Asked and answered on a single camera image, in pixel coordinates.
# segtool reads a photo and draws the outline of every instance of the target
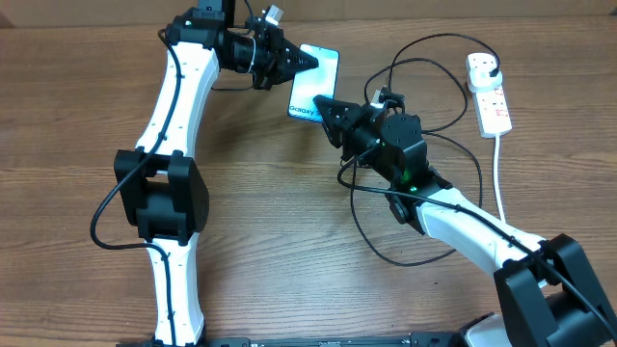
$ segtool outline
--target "wood surface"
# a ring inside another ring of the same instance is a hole
[[[159,26],[0,31],[0,345],[113,346],[156,325],[145,251],[90,239],[94,210],[115,184],[113,160],[141,136],[165,65]],[[293,42],[338,49],[337,98],[362,102],[365,80],[405,43],[439,32],[481,38],[500,55],[514,130],[503,138],[508,221],[586,250],[617,305],[617,20],[615,17],[423,19],[285,24]],[[404,57],[433,58],[465,78],[472,42],[431,40]],[[379,78],[370,86],[383,84]],[[246,76],[223,72],[218,86]],[[198,250],[209,337],[395,335],[454,330],[499,309],[495,286],[461,255],[418,268],[377,258],[336,183],[340,150],[321,125],[286,115],[290,84],[211,93],[197,146],[210,192]],[[463,100],[443,73],[401,67],[395,91],[423,126],[449,122]],[[479,158],[485,206],[493,141],[468,114],[443,134]],[[429,160],[470,200],[475,167],[427,139]],[[385,186],[361,171],[364,184]],[[357,194],[375,246],[400,261],[448,250],[397,224],[382,196]],[[110,243],[137,241],[119,199],[99,223]]]
[[[617,0],[250,0],[255,14],[271,4],[283,21],[607,15]],[[0,0],[0,13],[17,28],[158,24],[198,0]],[[236,0],[236,22],[248,11]]]

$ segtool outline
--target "beige wall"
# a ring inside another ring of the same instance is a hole
[[[0,26],[52,27],[167,23],[197,0],[0,0]],[[285,10],[283,20],[609,14],[617,0],[251,0]],[[236,22],[248,15],[236,3]]]

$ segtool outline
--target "wooden tabletop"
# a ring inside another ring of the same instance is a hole
[[[156,326],[145,251],[108,252],[91,241],[95,208],[115,183],[119,148],[131,149],[158,96],[165,49],[158,26],[0,31],[0,345],[113,346]],[[349,21],[284,24],[296,43],[340,51],[336,96],[362,102],[365,80],[399,47],[458,32],[500,55],[514,130],[503,138],[501,190],[508,222],[586,250],[617,305],[617,19],[615,17]],[[472,42],[435,39],[405,57],[433,58],[465,79]],[[384,83],[379,78],[374,91]],[[218,86],[248,78],[224,72]],[[463,107],[437,68],[398,69],[394,88],[423,126]],[[209,337],[365,336],[454,330],[499,309],[493,280],[461,255],[397,268],[364,244],[336,183],[340,150],[321,125],[286,115],[290,84],[271,92],[211,93],[197,163],[210,191],[198,250]],[[496,212],[493,141],[471,109],[443,132],[473,151]],[[427,139],[429,160],[472,201],[475,167]],[[365,184],[384,186],[362,171]],[[357,194],[375,246],[399,261],[448,250],[394,221],[383,196]],[[114,200],[100,237],[138,241]]]

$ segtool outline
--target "smartphone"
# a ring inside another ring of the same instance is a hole
[[[335,97],[338,52],[309,44],[300,45],[300,50],[317,58],[319,67],[296,74],[291,87],[287,114],[302,120],[321,122],[321,115],[312,100],[320,94]]]

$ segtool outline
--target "power plug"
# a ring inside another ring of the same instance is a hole
[[[496,76],[491,76],[491,72],[497,67],[496,59],[491,54],[469,54],[467,56],[466,66],[469,90],[473,93],[490,92],[501,86],[503,82],[503,74],[501,74],[501,71],[498,71]]]
[[[501,71],[497,77],[489,76],[490,71],[496,67],[495,57],[486,53],[472,53],[467,57],[466,65],[469,73],[468,84],[472,91],[480,135],[483,138],[494,138],[496,135],[502,135],[512,130],[510,113],[501,86],[503,80]],[[474,89],[478,90],[478,86],[485,87],[480,89],[481,92],[474,92]]]

